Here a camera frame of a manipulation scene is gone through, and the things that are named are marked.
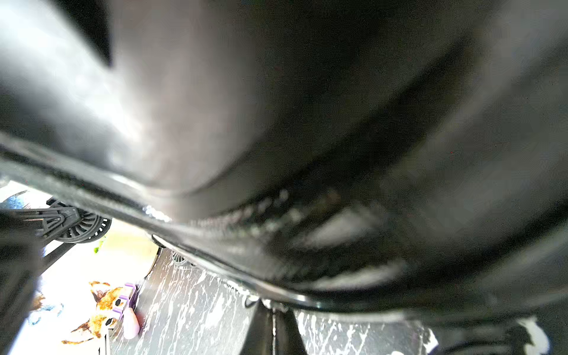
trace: black marble tile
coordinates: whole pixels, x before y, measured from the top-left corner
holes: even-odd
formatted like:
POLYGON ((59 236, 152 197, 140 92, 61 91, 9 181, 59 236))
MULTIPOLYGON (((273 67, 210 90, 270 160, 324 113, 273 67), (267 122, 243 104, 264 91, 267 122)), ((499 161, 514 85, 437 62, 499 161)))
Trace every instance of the black marble tile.
MULTIPOLYGON (((174 266, 163 249, 140 285, 137 338, 111 334, 112 355, 238 354, 253 309, 219 278, 190 265, 174 266)), ((413 323, 344 323, 296 311, 310 355, 423 355, 427 333, 413 323)))

